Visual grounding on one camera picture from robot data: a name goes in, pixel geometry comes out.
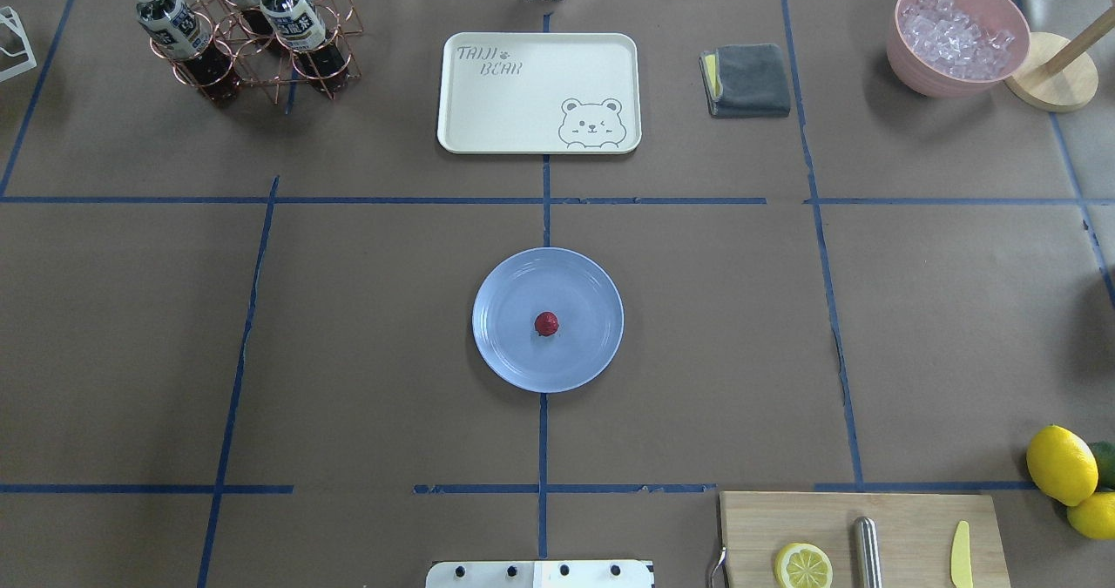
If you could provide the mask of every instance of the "pink bowl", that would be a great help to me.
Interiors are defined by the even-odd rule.
[[[899,0],[886,35],[886,59],[891,62],[891,69],[910,89],[933,98],[972,96],[1007,79],[1026,60],[1026,54],[1030,50],[1030,27],[1011,0],[954,0],[957,8],[979,20],[981,27],[1014,33],[1015,41],[1007,48],[1010,61],[1002,69],[1001,76],[989,80],[964,80],[934,70],[913,54],[899,29],[902,10],[915,1],[918,0]]]

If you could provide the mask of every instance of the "bowl of ice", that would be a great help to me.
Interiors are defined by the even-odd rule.
[[[899,0],[886,36],[891,69],[933,98],[990,89],[1029,49],[1029,25],[1011,0]]]

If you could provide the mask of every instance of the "blue plate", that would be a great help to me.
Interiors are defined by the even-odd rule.
[[[558,317],[542,337],[534,319]],[[484,279],[473,305],[473,337],[484,362],[512,385],[565,392],[597,377],[623,338],[623,303],[609,274],[566,249],[522,251]]]

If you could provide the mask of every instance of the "yellow knife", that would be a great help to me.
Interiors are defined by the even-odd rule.
[[[968,521],[957,523],[952,536],[952,584],[957,588],[972,588],[972,556],[968,539]]]

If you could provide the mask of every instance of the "white bracket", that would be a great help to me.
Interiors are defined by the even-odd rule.
[[[655,588],[653,569],[641,560],[438,562],[426,588]]]
[[[0,25],[11,30],[11,35],[0,29],[0,68],[3,68],[10,59],[16,59],[16,65],[8,65],[0,69],[0,81],[35,69],[38,61],[35,60],[35,52],[31,51],[31,42],[27,39],[27,31],[23,23],[19,21],[19,13],[11,7],[0,8]]]

